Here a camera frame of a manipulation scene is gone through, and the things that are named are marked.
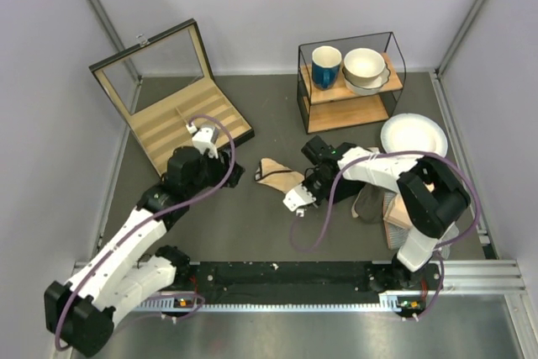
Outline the black underwear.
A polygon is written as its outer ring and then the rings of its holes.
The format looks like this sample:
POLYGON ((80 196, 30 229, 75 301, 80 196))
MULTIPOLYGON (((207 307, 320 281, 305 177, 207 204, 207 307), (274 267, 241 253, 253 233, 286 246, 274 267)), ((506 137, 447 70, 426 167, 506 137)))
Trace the black underwear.
MULTIPOLYGON (((350 151, 352 148, 355 148, 353 144, 344 142, 335 149, 335 158, 341 159, 344 154, 350 151)), ((334 178, 330 186, 330 191, 334 190, 332 204, 336 204, 344 199, 356 196, 362 190, 364 185, 364 182, 346 180, 343 177, 339 181, 336 181, 336 178, 334 178)))

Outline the beige underwear navy trim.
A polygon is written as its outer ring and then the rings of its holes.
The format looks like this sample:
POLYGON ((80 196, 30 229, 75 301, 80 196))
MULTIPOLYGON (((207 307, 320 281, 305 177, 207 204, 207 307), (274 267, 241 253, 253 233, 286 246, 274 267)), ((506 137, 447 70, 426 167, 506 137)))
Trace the beige underwear navy trim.
POLYGON ((294 171, 271 158, 262 158, 256 169, 255 182, 286 194, 304 180, 304 174, 294 171))

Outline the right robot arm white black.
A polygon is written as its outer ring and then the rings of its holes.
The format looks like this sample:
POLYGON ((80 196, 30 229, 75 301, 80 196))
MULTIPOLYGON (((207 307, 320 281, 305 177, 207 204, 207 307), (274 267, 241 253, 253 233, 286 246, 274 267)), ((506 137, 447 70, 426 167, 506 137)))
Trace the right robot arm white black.
POLYGON ((472 184, 446 158, 433 152, 405 150, 375 153, 344 142, 334 147, 315 136, 302 149, 312 172, 288 191, 285 206, 297 213, 326 201, 333 205, 366 185, 399 195, 412 228, 392 259, 389 284, 418 283, 444 236, 471 204, 478 204, 472 184))

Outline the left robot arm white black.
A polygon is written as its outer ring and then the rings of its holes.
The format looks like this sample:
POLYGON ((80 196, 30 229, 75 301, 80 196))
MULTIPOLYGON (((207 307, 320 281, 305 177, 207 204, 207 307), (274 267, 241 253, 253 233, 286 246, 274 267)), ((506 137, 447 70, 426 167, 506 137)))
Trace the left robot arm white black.
POLYGON ((135 263, 191 205, 235 187, 243 172, 234 148, 215 156, 193 146, 175 149, 160 181, 142 194, 116 235, 77 274, 45 290, 45 324, 56 350, 92 357, 151 295, 185 287, 191 270, 175 247, 162 248, 142 268, 135 263))

